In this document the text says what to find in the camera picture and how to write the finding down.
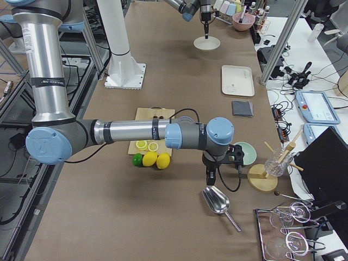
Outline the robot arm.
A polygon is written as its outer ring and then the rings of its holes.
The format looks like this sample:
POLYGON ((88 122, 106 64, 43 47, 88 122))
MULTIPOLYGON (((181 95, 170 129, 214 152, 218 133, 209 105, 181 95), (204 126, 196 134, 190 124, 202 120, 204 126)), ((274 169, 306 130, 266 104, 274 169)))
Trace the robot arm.
POLYGON ((94 145, 116 141, 164 140, 167 148, 203 152, 207 184, 214 185, 219 167, 234 152, 233 124, 216 117, 207 124, 184 119, 145 121, 77 121, 67 101, 58 29, 82 15, 81 1, 10 1, 21 26, 33 87, 36 115, 26 148, 39 162, 55 165, 94 145))
POLYGON ((213 12, 211 1, 194 0, 190 4, 188 4, 186 1, 180 0, 165 0, 165 2, 182 14, 182 18, 187 22, 190 22, 196 12, 199 10, 200 20, 204 25, 204 37, 205 39, 209 38, 209 22, 212 19, 213 12))

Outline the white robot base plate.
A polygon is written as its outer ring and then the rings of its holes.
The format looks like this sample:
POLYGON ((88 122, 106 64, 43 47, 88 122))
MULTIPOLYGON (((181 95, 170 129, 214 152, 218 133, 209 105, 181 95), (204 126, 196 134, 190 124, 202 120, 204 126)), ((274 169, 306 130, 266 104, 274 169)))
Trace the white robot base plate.
POLYGON ((131 54, 121 2, 106 1, 106 10, 101 13, 105 14, 102 20, 111 51, 105 86, 140 90, 146 64, 137 63, 131 54))

